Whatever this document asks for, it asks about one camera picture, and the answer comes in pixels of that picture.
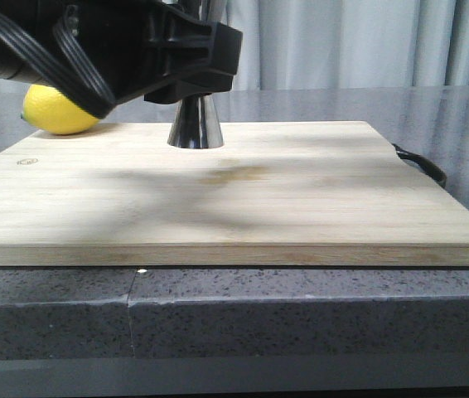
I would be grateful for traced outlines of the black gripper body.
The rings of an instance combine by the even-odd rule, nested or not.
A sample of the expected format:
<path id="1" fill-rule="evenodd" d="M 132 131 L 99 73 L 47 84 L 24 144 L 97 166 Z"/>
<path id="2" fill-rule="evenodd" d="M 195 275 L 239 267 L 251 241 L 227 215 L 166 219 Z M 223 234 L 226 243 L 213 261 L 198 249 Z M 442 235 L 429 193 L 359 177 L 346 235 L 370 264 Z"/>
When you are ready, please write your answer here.
<path id="1" fill-rule="evenodd" d="M 74 102 L 117 106 L 229 91 L 243 34 L 161 1 L 66 1 L 54 37 L 84 95 Z"/>

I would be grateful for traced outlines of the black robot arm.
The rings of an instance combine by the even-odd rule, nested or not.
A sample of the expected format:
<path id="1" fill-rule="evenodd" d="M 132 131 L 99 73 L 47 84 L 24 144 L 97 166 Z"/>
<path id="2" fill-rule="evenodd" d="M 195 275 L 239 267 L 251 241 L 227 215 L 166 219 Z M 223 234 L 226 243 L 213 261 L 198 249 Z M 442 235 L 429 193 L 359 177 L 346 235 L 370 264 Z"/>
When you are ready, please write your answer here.
<path id="1" fill-rule="evenodd" d="M 55 87 L 103 118 L 138 96 L 230 90 L 242 37 L 160 1 L 0 1 L 0 79 Z"/>

